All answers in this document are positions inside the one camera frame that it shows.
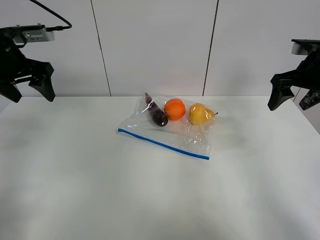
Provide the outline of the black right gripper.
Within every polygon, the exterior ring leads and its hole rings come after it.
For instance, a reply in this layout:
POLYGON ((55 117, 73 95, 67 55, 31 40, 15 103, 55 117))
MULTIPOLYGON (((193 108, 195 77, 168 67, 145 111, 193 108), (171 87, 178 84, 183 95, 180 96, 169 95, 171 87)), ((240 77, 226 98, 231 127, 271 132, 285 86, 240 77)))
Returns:
POLYGON ((308 55, 293 72, 275 74, 271 79, 272 91, 267 106, 276 110, 282 103, 293 98, 291 87, 309 89, 299 106, 303 111, 320 103, 320 41, 311 39, 292 39, 302 45, 308 55))

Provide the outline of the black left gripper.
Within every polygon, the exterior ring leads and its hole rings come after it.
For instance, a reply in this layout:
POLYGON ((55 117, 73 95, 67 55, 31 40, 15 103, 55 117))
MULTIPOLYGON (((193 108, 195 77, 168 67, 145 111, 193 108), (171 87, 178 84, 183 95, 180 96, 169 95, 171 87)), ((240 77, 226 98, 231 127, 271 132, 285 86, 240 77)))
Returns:
POLYGON ((30 61, 20 51, 27 44, 23 32, 28 27, 5 27, 0 29, 0 94, 18 103, 21 93, 13 84, 29 81, 29 86, 38 91, 47 101, 56 95, 51 76, 54 72, 49 62, 30 61))

